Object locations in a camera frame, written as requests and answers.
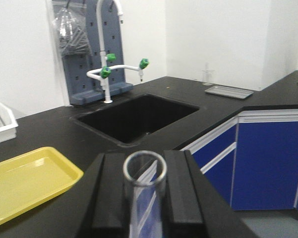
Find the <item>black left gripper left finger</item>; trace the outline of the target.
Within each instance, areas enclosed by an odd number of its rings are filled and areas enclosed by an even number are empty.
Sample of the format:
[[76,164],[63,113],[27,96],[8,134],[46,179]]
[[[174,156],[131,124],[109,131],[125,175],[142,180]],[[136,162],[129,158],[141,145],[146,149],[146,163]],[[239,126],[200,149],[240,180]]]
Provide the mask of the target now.
[[95,181],[77,238],[125,237],[123,153],[101,153],[89,167]]

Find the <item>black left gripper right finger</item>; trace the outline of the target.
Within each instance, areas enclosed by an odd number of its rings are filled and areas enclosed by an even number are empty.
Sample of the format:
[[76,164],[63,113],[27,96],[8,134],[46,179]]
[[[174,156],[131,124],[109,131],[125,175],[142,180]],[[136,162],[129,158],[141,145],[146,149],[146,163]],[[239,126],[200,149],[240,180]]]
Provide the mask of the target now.
[[254,238],[204,176],[189,151],[165,150],[168,166],[163,209],[167,238]]

